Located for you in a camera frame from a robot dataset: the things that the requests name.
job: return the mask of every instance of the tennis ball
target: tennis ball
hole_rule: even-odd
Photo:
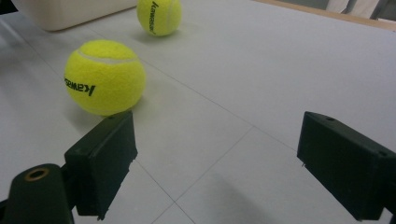
[[[75,50],[64,69],[66,89],[84,110],[113,115],[134,106],[146,85],[136,54],[111,40],[93,40]]]
[[[180,25],[179,0],[138,0],[137,18],[150,35],[170,35]]]

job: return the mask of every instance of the white box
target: white box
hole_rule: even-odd
[[[47,31],[62,30],[137,5],[137,0],[12,0],[12,2],[24,16]]]

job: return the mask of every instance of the white floor tile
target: white floor tile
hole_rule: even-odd
[[[38,56],[1,67],[0,198],[25,169],[64,164],[64,153],[81,137],[60,110],[66,94],[63,81]]]
[[[135,8],[126,9],[110,16],[88,22],[83,24],[83,26],[110,39],[117,39],[125,35],[129,37],[129,41],[133,41],[131,37],[133,37],[134,34],[144,32],[137,20]]]
[[[11,25],[11,16],[0,18],[0,71],[4,66],[36,55],[23,36]]]
[[[177,204],[196,224],[359,223],[302,167],[295,151],[256,129]]]
[[[87,41],[103,38],[83,25],[57,32],[43,31],[30,24],[21,13],[11,14],[4,24],[11,27],[19,39],[39,54],[59,77],[64,75],[64,66],[74,50]]]
[[[193,222],[174,203],[152,224],[193,224]]]
[[[250,128],[241,119],[145,64],[134,108],[139,162],[175,200]]]
[[[303,12],[293,10],[263,21],[262,15],[278,17],[283,9],[252,1],[185,1],[183,8],[178,32],[166,38],[145,35],[136,21],[122,19],[133,12],[118,18],[128,29],[94,29],[128,43],[145,62],[289,147],[297,148],[308,110],[396,148],[389,116],[396,108],[391,32],[378,30],[372,39],[364,26],[310,14],[301,21]]]
[[[150,224],[172,203],[140,164],[134,161],[106,213],[104,223]],[[78,224],[97,223],[96,217],[79,217],[76,211],[74,214]]]

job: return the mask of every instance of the black plastic block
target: black plastic block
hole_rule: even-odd
[[[61,168],[55,164],[39,165],[17,175],[5,203],[5,224],[73,223]]]
[[[395,153],[340,121],[305,112],[297,157],[357,220],[378,220]]]
[[[78,214],[104,219],[137,156],[132,112],[104,119],[64,156],[68,172],[78,180]]]

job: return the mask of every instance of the kawasaki logo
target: kawasaki logo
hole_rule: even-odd
[[[76,83],[76,82],[72,82],[69,79],[65,78],[64,79],[64,83],[66,84],[66,86],[74,91],[84,91],[87,92],[89,96],[91,96],[93,94],[93,91],[95,90],[95,86],[89,86],[86,84],[82,84],[82,83]]]
[[[151,12],[149,14],[149,31],[154,33],[154,19],[155,19],[155,9],[159,7],[157,3],[155,3],[154,1],[152,1],[152,5],[151,5]]]

